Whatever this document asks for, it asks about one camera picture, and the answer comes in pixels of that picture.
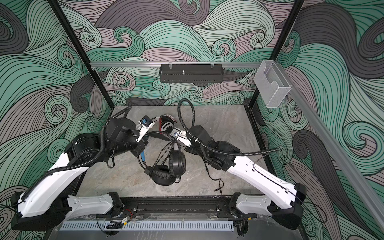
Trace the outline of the white headphones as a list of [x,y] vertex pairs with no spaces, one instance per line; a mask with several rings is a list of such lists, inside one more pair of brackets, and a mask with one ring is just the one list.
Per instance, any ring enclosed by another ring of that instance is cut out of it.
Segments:
[[177,120],[171,115],[161,115],[159,117],[159,131],[171,133],[175,127]]

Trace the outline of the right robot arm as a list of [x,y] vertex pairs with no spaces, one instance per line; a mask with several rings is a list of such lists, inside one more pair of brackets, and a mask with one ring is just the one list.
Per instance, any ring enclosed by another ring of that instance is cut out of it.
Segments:
[[186,151],[200,156],[205,164],[237,176],[262,192],[256,196],[234,196],[234,208],[245,215],[269,216],[281,226],[296,230],[302,223],[306,186],[286,182],[250,159],[251,156],[266,156],[276,150],[243,153],[231,143],[215,141],[202,126],[192,124],[187,127],[182,117],[182,103],[187,103],[193,112],[195,108],[186,98],[179,100],[177,105],[178,118],[186,132],[183,137]]

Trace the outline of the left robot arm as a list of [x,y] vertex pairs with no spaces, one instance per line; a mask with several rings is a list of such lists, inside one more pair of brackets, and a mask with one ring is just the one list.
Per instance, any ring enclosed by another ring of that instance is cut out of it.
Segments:
[[127,107],[110,117],[99,133],[76,136],[46,173],[25,192],[12,196],[17,209],[11,223],[13,230],[46,231],[72,218],[86,215],[113,218],[122,214],[124,205],[118,193],[83,198],[65,191],[96,163],[126,152],[136,157],[141,154],[148,143],[145,135],[154,122],[144,116],[135,124],[127,119],[130,109]]

